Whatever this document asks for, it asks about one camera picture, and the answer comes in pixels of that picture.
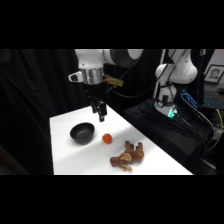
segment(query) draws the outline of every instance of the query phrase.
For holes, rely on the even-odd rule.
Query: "black bowl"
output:
[[[95,127],[90,123],[82,123],[71,130],[71,137],[78,144],[86,144],[93,138]]]

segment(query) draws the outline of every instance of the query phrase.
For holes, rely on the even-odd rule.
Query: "brown toy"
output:
[[[144,152],[143,152],[143,144],[141,142],[138,143],[138,146],[136,147],[136,151],[134,150],[134,145],[130,144],[130,142],[125,142],[126,150],[124,153],[129,153],[132,157],[132,162],[134,161],[140,161],[144,158]]]
[[[123,170],[132,171],[132,168],[128,165],[125,165],[124,162],[135,162],[142,160],[144,158],[143,144],[139,142],[136,150],[134,150],[134,145],[130,144],[128,141],[125,142],[125,146],[125,152],[122,153],[119,157],[111,158],[110,162],[113,167],[121,167]]]
[[[132,171],[132,168],[130,166],[124,164],[124,162],[130,162],[130,161],[132,161],[132,157],[128,153],[122,153],[119,157],[113,157],[110,159],[112,167],[121,167],[123,168],[123,170]]]

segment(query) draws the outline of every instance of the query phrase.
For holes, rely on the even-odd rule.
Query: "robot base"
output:
[[[160,113],[164,114],[166,117],[169,118],[174,118],[174,116],[177,114],[177,107],[175,104],[173,104],[172,106],[161,107],[161,102],[157,102],[155,103],[155,108]]]

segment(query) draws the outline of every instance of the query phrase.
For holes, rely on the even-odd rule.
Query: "black background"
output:
[[[214,49],[208,50],[205,64]],[[117,91],[135,96],[147,90],[156,81],[161,53],[161,49],[146,49]],[[199,49],[193,49],[196,67],[199,60]],[[0,144],[30,174],[53,174],[49,118],[88,106],[83,85],[68,81],[68,75],[77,71],[72,49],[0,50]],[[117,78],[124,72],[124,68],[105,66],[105,73]],[[104,100],[123,116],[125,109],[152,94],[153,89],[140,98],[126,99],[109,92]]]

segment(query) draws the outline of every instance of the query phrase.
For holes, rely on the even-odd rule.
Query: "green light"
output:
[[[168,114],[168,117],[169,117],[169,118],[173,118],[173,117],[171,117],[171,113],[172,113],[172,111],[173,111],[173,110],[172,110],[172,108],[171,108],[171,109],[170,109],[170,112],[169,112],[169,114]]]
[[[173,112],[173,108],[170,109],[170,112],[168,114],[169,118],[173,118],[175,116],[175,113]]]

